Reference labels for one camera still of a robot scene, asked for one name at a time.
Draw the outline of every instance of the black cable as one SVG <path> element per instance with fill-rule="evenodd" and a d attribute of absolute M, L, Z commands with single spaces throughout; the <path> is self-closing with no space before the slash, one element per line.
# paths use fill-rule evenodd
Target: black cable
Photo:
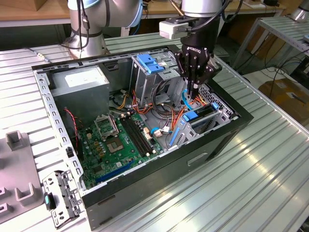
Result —
<path fill-rule="evenodd" d="M 59 44 L 62 47 L 68 48 L 68 49 L 75 49 L 75 50 L 82 50 L 85 47 L 88 46 L 89 44 L 89 21 L 88 21 L 88 17 L 86 15 L 85 9 L 84 9 L 84 2 L 82 0 L 76 0 L 77 2 L 77 11 L 78 11 L 78 31 L 79 31 L 79 40 L 80 40 L 80 47 L 70 47 L 70 46 L 66 46 L 63 44 Z M 82 45 L 82 20 L 81 20 L 81 5 L 82 5 L 82 9 L 83 9 L 83 17 L 85 18 L 86 24 L 87 24 L 87 28 L 86 32 L 87 32 L 87 40 L 86 40 L 86 44 L 83 46 Z"/>
<path fill-rule="evenodd" d="M 223 4 L 223 6 L 220 8 L 220 10 L 215 13 L 213 15 L 213 17 L 211 17 L 209 20 L 207 20 L 205 23 L 193 27 L 193 28 L 177 28 L 178 31 L 184 31 L 184 32 L 197 32 L 199 30 L 204 29 L 206 26 L 208 26 L 213 20 L 215 20 L 218 16 L 220 16 L 222 14 L 222 12 L 227 8 L 227 6 L 229 5 L 230 0 L 226 0 Z"/>
<path fill-rule="evenodd" d="M 243 3 L 243 0 L 240 0 L 237 10 L 235 11 L 234 15 L 232 17 L 230 17 L 229 19 L 226 18 L 225 11 L 222 12 L 222 19 L 225 23 L 230 23 L 238 15 L 238 13 L 239 13 L 239 11 L 242 7 L 242 3 Z"/>
<path fill-rule="evenodd" d="M 255 56 L 260 49 L 262 48 L 262 46 L 264 45 L 264 43 L 266 42 L 266 39 L 261 43 L 261 45 L 259 46 L 259 48 L 253 53 L 251 54 L 251 56 L 245 61 L 243 62 L 238 68 L 235 68 L 235 70 L 239 70 L 242 66 L 244 66 L 253 56 Z"/>
<path fill-rule="evenodd" d="M 78 31 L 79 31 L 79 48 L 82 50 L 82 18 L 81 18 L 81 0 L 76 0 L 78 11 Z"/>
<path fill-rule="evenodd" d="M 299 55 L 301 55 L 301 54 L 303 54 L 303 53 L 305 53 L 305 52 L 307 52 L 307 51 L 309 51 L 309 49 L 307 49 L 307 50 L 305 50 L 305 51 L 302 51 L 302 52 L 296 54 L 295 56 L 293 56 L 293 57 L 287 59 L 287 60 L 277 69 L 276 74 L 275 74 L 274 79 L 273 79 L 272 84 L 271 84 L 271 89 L 270 89 L 270 93 L 269 93 L 269 99 L 271 99 L 272 90 L 273 90 L 273 88 L 274 88 L 276 76 L 277 76 L 279 70 L 285 65 L 285 63 L 287 63 L 288 61 L 292 60 L 293 58 L 295 58 L 295 57 L 297 57 L 297 56 L 299 56 Z"/>

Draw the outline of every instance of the blue plastic clip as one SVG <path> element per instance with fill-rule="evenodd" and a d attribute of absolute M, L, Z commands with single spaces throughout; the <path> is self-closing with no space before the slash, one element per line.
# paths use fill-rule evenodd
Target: blue plastic clip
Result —
<path fill-rule="evenodd" d="M 213 103 L 211 104 L 211 106 L 213 107 L 214 110 L 219 110 L 219 109 L 220 109 L 220 106 L 219 106 L 218 103 L 216 103 L 216 102 L 213 102 Z"/>
<path fill-rule="evenodd" d="M 137 55 L 137 60 L 150 74 L 164 70 L 164 68 L 158 65 L 156 60 L 148 54 Z"/>
<path fill-rule="evenodd" d="M 191 120 L 193 120 L 193 119 L 195 119 L 195 118 L 197 118 L 197 117 L 198 117 L 198 115 L 197 115 L 194 111 L 189 111 L 189 112 L 187 112 L 187 113 L 185 113 L 185 114 L 183 115 L 183 119 L 184 119 L 186 122 L 191 121 Z"/>

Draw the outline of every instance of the blue expansion slot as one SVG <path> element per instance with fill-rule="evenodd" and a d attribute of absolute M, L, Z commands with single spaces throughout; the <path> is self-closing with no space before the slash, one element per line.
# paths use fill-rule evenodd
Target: blue expansion slot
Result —
<path fill-rule="evenodd" d="M 179 130 L 180 130 L 180 129 L 179 129 L 179 127 L 178 127 L 178 128 L 176 129 L 176 131 L 175 131 L 173 137 L 172 137 L 172 140 L 171 140 L 170 143 L 169 143 L 169 146 L 172 146 L 172 145 L 173 145 L 173 142 L 175 141 L 176 136 L 177 136 Z"/>
<path fill-rule="evenodd" d="M 99 183 L 99 182 L 103 182 L 105 180 L 108 180 L 108 179 L 112 178 L 113 176 L 116 176 L 116 175 L 118 175 L 118 174 L 120 174 L 120 173 L 122 173 L 126 170 L 129 170 L 132 163 L 134 163 L 134 160 L 131 161 L 130 163 L 128 163 L 127 165 L 121 167 L 121 168 L 118 168 L 118 169 L 116 169 L 116 170 L 114 170 L 114 171 L 112 171 L 112 172 L 110 172 L 106 175 L 103 175 L 103 176 L 97 178 L 96 184 Z"/>

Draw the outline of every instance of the metal bracket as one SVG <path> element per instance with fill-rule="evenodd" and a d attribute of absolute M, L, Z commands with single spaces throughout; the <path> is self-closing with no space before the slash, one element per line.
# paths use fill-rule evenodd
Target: metal bracket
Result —
<path fill-rule="evenodd" d="M 54 225 L 57 229 L 79 217 L 81 212 L 79 205 L 82 203 L 73 181 L 71 172 L 68 170 L 55 171 L 43 179 L 46 193 L 53 197 L 56 207 L 48 208 L 51 211 Z"/>

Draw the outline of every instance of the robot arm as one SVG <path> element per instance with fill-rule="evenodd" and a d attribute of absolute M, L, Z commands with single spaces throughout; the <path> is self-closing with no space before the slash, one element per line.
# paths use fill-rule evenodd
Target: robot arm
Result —
<path fill-rule="evenodd" d="M 220 65 L 212 59 L 213 50 L 220 16 L 224 15 L 230 1 L 183 0 L 183 15 L 160 23 L 161 36 L 181 38 L 182 50 L 175 57 L 192 98 L 198 94 L 199 85 L 212 79 L 221 70 Z M 142 0 L 69 0 L 68 6 L 72 27 L 69 48 L 77 58 L 105 54 L 101 28 L 134 27 L 142 15 Z M 80 26 L 80 15 L 83 26 Z"/>
<path fill-rule="evenodd" d="M 213 60 L 220 15 L 229 0 L 183 0 L 184 16 L 160 23 L 160 35 L 168 39 L 181 38 L 182 50 L 175 53 L 181 76 L 187 82 L 191 98 L 198 86 L 212 79 L 222 67 Z"/>
<path fill-rule="evenodd" d="M 84 12 L 79 11 L 78 2 L 83 3 Z M 76 58 L 104 55 L 102 27 L 134 27 L 142 16 L 142 0 L 69 0 L 68 7 L 72 27 L 68 47 Z M 81 36 L 79 15 L 82 15 Z"/>

